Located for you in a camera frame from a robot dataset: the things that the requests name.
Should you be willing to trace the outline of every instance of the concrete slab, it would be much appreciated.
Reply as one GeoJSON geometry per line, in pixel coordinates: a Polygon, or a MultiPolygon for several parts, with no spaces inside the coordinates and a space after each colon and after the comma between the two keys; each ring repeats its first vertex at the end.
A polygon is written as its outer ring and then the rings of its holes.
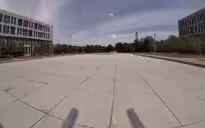
{"type": "Polygon", "coordinates": [[[45,112],[55,107],[50,112],[55,117],[47,115],[35,128],[61,126],[73,107],[79,110],[75,127],[80,128],[108,127],[110,115],[112,127],[131,127],[126,114],[131,107],[145,127],[179,127],[176,118],[186,127],[205,127],[204,100],[205,69],[130,54],[0,64],[0,121],[6,128],[30,127],[44,115],[28,104],[45,112]]]}
{"type": "Polygon", "coordinates": [[[76,91],[50,114],[65,119],[72,108],[77,108],[79,110],[77,124],[105,128],[109,122],[110,105],[110,94],[76,91]]]}
{"type": "Polygon", "coordinates": [[[205,120],[201,122],[196,122],[194,124],[187,125],[187,128],[205,128],[205,120]]]}
{"type": "Polygon", "coordinates": [[[6,128],[30,128],[43,115],[20,101],[0,106],[0,122],[6,128]]]}

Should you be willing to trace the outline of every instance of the tree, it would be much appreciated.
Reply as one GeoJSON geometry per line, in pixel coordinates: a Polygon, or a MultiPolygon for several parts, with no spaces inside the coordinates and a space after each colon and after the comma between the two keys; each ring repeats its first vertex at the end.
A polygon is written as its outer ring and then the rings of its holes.
{"type": "Polygon", "coordinates": [[[109,45],[105,48],[105,51],[106,51],[106,52],[112,52],[112,51],[114,51],[113,45],[109,44],[109,45]]]}

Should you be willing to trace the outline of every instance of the building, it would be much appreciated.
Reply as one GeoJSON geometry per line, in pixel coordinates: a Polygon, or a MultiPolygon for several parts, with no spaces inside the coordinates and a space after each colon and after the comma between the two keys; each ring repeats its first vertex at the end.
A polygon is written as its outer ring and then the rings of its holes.
{"type": "Polygon", "coordinates": [[[179,36],[190,38],[205,51],[205,7],[178,21],[179,36]]]}
{"type": "Polygon", "coordinates": [[[45,55],[52,50],[52,25],[0,9],[0,56],[45,55]]]}

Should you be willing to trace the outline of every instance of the sidewalk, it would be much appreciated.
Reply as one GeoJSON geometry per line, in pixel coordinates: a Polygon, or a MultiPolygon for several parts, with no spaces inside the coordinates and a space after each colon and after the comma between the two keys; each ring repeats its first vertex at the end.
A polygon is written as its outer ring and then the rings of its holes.
{"type": "Polygon", "coordinates": [[[136,53],[135,55],[163,59],[173,62],[178,62],[182,64],[193,65],[197,67],[205,68],[205,57],[204,56],[196,56],[196,55],[184,55],[184,54],[175,54],[175,53],[136,53]]]}
{"type": "Polygon", "coordinates": [[[33,60],[33,59],[42,59],[42,58],[45,58],[45,56],[0,58],[0,64],[2,64],[2,63],[10,63],[10,62],[17,62],[17,61],[25,61],[25,60],[33,60]]]}

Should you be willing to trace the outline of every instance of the distant tower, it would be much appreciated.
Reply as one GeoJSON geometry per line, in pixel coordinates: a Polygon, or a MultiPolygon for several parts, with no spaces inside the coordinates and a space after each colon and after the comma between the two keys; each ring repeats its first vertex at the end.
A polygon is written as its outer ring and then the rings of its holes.
{"type": "Polygon", "coordinates": [[[135,32],[135,40],[139,40],[138,32],[135,32]]]}

